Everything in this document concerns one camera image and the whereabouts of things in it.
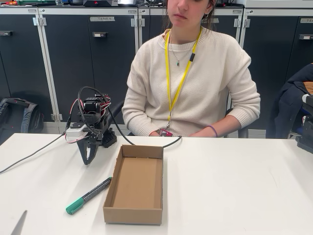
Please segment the person's left hand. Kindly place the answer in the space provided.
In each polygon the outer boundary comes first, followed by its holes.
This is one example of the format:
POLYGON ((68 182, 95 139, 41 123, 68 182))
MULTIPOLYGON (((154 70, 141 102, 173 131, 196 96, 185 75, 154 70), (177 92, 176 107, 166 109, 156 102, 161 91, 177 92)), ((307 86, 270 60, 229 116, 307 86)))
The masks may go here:
POLYGON ((191 134, 189 137, 208 137, 208 138, 217 138, 218 134, 215 128, 211 125, 205 127, 204 129, 191 134))

